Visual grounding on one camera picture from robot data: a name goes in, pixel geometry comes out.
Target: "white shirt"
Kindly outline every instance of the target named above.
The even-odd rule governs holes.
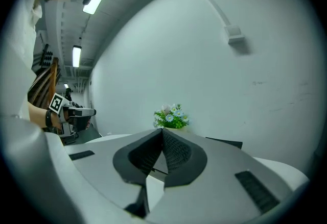
[[[17,0],[0,35],[0,115],[29,120],[27,93],[36,78],[31,70],[35,24],[42,8],[34,0]]]

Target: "black wristband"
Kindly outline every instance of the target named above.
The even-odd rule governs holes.
[[[52,127],[52,121],[51,121],[51,113],[52,113],[52,110],[47,110],[46,111],[46,114],[45,114],[45,125],[47,127]]]

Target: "white table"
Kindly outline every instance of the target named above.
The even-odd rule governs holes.
[[[129,136],[129,135],[130,134],[109,135],[109,136],[104,136],[104,137],[89,141],[87,143],[113,140],[113,139],[122,138],[122,137]],[[297,189],[299,186],[301,186],[302,184],[309,181],[309,179],[306,175],[304,175],[301,171],[299,171],[298,169],[296,169],[290,165],[287,165],[282,162],[266,160],[266,159],[261,159],[261,158],[255,158],[255,159],[257,161],[259,161],[260,163],[262,163],[263,165],[265,165],[267,168],[271,169],[277,175],[279,175],[293,191],[295,189]]]

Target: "flower bouquet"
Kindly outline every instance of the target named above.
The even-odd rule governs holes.
[[[189,122],[189,117],[182,112],[180,104],[163,105],[161,110],[154,112],[153,125],[156,128],[182,129]]]

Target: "pink flower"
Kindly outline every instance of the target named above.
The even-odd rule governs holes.
[[[167,115],[170,112],[170,105],[164,104],[161,107],[161,110],[165,113],[165,115]]]

